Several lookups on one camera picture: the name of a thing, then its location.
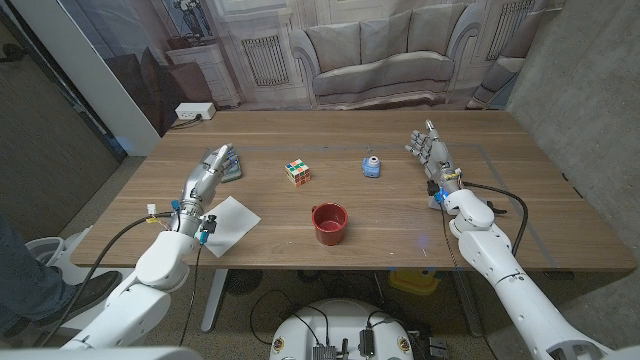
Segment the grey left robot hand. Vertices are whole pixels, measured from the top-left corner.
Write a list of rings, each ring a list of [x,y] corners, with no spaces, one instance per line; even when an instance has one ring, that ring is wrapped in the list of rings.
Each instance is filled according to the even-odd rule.
[[[207,149],[188,176],[181,200],[198,202],[203,206],[210,204],[217,185],[237,164],[238,156],[232,143],[213,150]]]

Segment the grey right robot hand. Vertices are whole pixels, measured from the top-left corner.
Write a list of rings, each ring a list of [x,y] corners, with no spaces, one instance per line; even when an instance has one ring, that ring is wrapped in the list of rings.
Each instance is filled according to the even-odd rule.
[[[425,126],[425,132],[414,130],[411,133],[410,143],[405,149],[418,159],[424,166],[428,179],[445,194],[460,190],[461,170],[454,165],[453,158],[432,121],[427,119]]]

